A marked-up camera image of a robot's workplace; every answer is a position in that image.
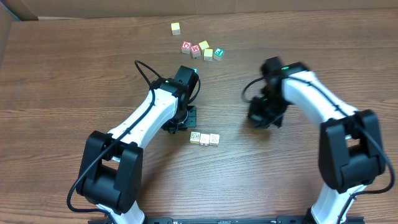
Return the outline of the white block red side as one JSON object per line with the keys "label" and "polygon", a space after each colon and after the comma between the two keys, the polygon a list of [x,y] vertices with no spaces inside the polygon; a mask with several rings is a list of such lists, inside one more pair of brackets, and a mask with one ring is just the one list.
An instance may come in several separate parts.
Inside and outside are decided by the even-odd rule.
{"label": "white block red side", "polygon": [[219,134],[210,134],[209,144],[211,146],[218,146],[220,142],[220,135]]}

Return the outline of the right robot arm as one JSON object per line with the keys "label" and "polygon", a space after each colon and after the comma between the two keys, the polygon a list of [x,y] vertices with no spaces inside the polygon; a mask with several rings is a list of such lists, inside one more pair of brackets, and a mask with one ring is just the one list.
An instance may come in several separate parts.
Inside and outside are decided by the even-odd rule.
{"label": "right robot arm", "polygon": [[284,65],[279,57],[267,59],[261,80],[266,85],[260,97],[249,100],[248,118],[255,128],[281,127],[290,105],[298,106],[319,128],[318,168],[323,187],[318,200],[298,217],[279,217],[291,223],[363,223],[347,217],[360,195],[382,194],[395,182],[379,190],[368,190],[376,177],[392,167],[382,147],[377,115],[358,110],[340,100],[301,62]]}

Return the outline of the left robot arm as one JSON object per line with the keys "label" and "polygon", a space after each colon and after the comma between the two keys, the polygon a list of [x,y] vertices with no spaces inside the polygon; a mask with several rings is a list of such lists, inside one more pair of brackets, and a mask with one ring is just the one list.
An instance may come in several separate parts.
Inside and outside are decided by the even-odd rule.
{"label": "left robot arm", "polygon": [[181,66],[174,78],[159,77],[148,85],[145,100],[125,121],[107,133],[88,136],[78,178],[67,195],[71,211],[89,211],[72,206],[76,192],[96,206],[93,212],[105,215],[103,223],[148,222],[137,204],[144,149],[161,129],[175,134],[197,125],[197,109],[191,103],[200,78],[194,69]]}

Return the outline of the white number block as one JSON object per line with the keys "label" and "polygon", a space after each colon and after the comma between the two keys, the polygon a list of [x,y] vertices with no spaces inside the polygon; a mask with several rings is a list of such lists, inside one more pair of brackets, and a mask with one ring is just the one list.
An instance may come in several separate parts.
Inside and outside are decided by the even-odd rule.
{"label": "white number block", "polygon": [[209,146],[210,145],[210,135],[209,134],[200,134],[200,145],[202,146]]}

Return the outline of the white block yellow side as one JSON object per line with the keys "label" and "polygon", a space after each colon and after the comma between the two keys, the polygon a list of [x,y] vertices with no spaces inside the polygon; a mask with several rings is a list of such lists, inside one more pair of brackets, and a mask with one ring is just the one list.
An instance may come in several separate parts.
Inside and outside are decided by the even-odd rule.
{"label": "white block yellow side", "polygon": [[199,132],[191,132],[190,134],[190,142],[193,144],[199,144],[200,143],[200,136],[201,133]]}

